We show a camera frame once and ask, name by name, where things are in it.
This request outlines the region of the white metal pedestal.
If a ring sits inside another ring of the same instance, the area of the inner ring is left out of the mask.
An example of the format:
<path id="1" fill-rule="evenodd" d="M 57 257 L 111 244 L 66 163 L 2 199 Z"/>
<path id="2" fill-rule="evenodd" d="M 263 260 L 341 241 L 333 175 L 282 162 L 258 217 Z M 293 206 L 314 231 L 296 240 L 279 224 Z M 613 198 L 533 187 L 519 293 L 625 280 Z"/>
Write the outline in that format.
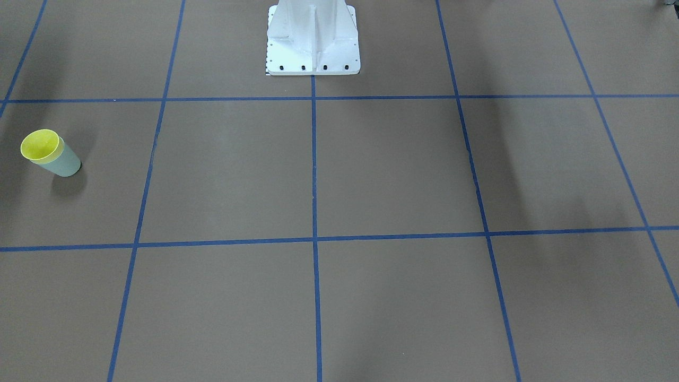
<path id="1" fill-rule="evenodd" d="M 279 1 L 267 16 L 266 75 L 361 71 L 356 10 L 345 1 Z"/>

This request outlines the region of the green plastic cup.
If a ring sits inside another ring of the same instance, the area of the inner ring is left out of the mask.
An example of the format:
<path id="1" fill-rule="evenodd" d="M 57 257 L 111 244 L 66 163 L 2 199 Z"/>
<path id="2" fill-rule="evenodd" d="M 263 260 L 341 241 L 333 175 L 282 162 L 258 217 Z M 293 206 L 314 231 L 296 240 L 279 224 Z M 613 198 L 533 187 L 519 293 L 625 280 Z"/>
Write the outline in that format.
<path id="1" fill-rule="evenodd" d="M 51 161 L 44 163 L 34 162 L 34 164 L 37 164 L 60 177 L 72 176 L 76 174 L 82 166 L 80 158 L 62 138 L 59 138 L 57 149 L 54 153 L 49 155 L 48 159 L 51 159 Z"/>

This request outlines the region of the yellow plastic cup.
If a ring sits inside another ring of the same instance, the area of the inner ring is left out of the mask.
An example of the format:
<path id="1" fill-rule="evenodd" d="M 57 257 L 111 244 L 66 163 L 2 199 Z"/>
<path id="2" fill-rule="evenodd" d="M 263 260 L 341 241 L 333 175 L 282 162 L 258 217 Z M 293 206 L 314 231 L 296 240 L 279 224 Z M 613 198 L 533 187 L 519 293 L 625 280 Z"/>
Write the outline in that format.
<path id="1" fill-rule="evenodd" d="M 30 133 L 20 143 L 22 156 L 35 164 L 48 164 L 57 160 L 65 150 L 65 141 L 50 129 Z"/>

